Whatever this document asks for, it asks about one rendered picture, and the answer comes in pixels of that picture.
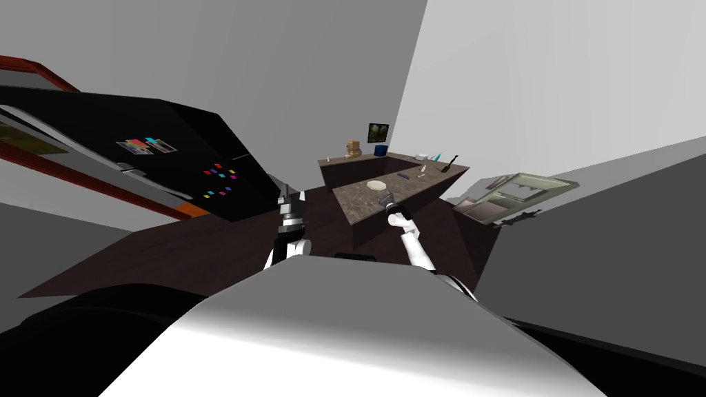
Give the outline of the black fridge with magnets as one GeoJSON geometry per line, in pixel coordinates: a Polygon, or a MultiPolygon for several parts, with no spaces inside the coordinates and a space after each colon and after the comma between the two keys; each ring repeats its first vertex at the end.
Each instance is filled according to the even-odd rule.
{"type": "Polygon", "coordinates": [[[280,188],[213,112],[161,99],[5,85],[0,110],[226,221],[278,206],[280,188]]]}

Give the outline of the pale green sink unit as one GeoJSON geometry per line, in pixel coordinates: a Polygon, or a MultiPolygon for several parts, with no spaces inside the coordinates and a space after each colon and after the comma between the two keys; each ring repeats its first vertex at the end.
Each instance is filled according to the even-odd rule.
{"type": "Polygon", "coordinates": [[[502,176],[478,199],[465,198],[454,206],[460,214],[483,225],[494,224],[579,187],[563,179],[518,173],[502,176]]]}

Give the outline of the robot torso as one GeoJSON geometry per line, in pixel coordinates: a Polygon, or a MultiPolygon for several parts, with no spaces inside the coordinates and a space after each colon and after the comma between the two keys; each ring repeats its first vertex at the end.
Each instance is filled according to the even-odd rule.
{"type": "Polygon", "coordinates": [[[99,397],[606,397],[416,266],[294,256],[209,296],[99,397]]]}

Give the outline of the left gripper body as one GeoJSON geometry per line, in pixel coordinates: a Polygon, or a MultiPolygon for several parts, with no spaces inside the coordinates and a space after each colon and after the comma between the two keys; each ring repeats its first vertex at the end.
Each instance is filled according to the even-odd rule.
{"type": "Polygon", "coordinates": [[[278,199],[278,204],[280,205],[280,215],[282,217],[282,224],[278,228],[278,233],[304,232],[305,199],[301,197],[281,197],[278,199]]]}

